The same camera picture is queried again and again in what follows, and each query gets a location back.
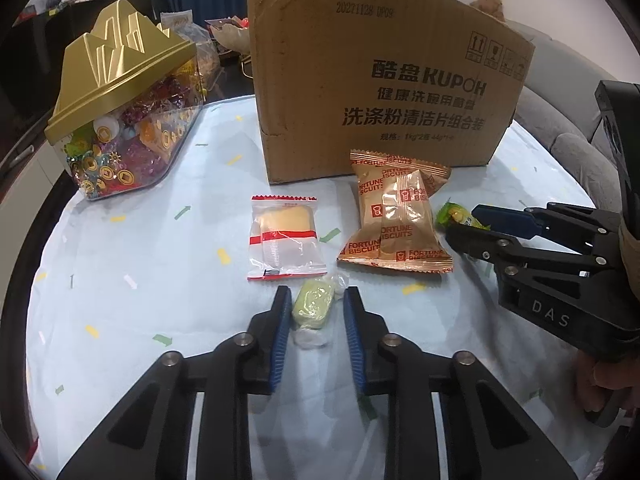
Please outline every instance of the green wrapper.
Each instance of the green wrapper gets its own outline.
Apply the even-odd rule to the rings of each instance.
[[[325,280],[306,280],[302,284],[292,313],[300,328],[322,328],[334,299],[334,289],[334,284]]]
[[[438,211],[436,222],[446,227],[451,221],[457,222],[458,224],[470,225],[471,227],[478,227],[480,229],[489,229],[471,216],[471,213],[461,205],[454,202],[447,202],[442,206],[440,211]]]

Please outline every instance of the blue gripper pad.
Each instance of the blue gripper pad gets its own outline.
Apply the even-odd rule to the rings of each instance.
[[[477,205],[471,214],[482,224],[497,233],[531,240],[542,232],[542,225],[526,211],[505,209],[492,205]]]
[[[276,390],[276,387],[280,384],[280,380],[282,379],[284,356],[287,352],[287,341],[289,339],[289,324],[292,308],[293,303],[291,301],[291,290],[287,288],[284,304],[280,309],[278,328],[276,329],[276,335],[273,338],[273,346],[271,348],[271,370],[269,374],[271,393]]]
[[[351,304],[351,295],[344,294],[344,327],[347,331],[347,343],[349,345],[349,356],[351,358],[351,372],[353,373],[353,382],[359,394],[363,394],[365,388],[365,370],[364,370],[364,350],[362,348],[362,340],[358,327],[356,325],[355,316],[353,314],[353,305]]]

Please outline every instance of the metal screw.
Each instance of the metal screw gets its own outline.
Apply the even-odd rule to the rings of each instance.
[[[476,362],[476,356],[466,350],[456,352],[456,354],[453,357],[461,365],[465,365],[465,366],[472,365],[473,363]]]
[[[178,352],[167,352],[162,356],[160,362],[164,366],[174,366],[180,362],[180,354]]]
[[[241,332],[234,336],[234,343],[238,346],[248,346],[254,342],[254,336],[249,334],[248,332]]]
[[[389,333],[382,337],[382,342],[387,346],[398,346],[402,339],[398,334]]]

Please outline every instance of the gold lid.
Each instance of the gold lid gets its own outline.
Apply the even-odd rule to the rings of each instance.
[[[145,91],[196,56],[193,41],[155,27],[127,0],[105,7],[65,49],[60,94],[45,135],[55,144]]]

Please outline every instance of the gray sofa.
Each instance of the gray sofa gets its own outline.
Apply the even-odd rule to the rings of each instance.
[[[548,35],[507,21],[536,46],[514,118],[574,177],[597,208],[619,212],[620,183],[593,93],[601,67]]]

